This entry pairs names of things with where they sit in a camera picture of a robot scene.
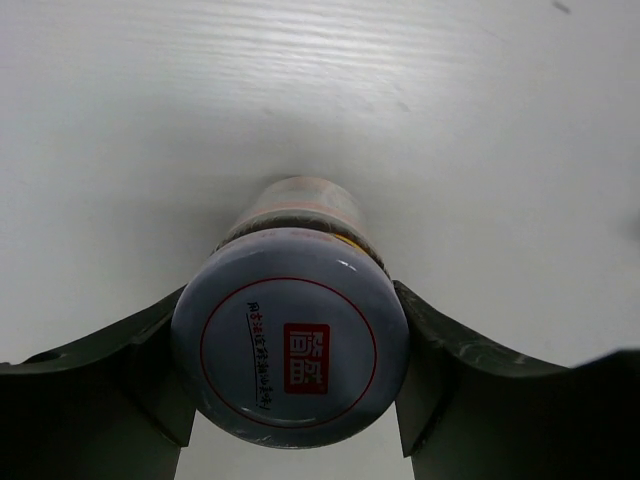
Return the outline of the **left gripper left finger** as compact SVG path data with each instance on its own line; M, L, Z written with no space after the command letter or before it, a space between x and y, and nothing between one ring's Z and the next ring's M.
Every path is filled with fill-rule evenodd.
M2 478L174 478L195 417L169 342L179 296L2 363Z

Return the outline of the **sauce jar grey lid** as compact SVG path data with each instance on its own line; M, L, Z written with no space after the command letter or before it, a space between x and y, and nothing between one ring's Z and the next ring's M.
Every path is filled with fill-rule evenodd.
M345 440L394 402L409 327L354 198L316 177L267 187L182 291L173 357L197 409L270 448Z

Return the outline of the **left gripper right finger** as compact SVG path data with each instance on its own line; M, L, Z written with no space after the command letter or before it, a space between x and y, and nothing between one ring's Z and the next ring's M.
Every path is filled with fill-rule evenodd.
M396 400L418 479L635 479L639 353L575 367L507 348L395 286L411 333Z

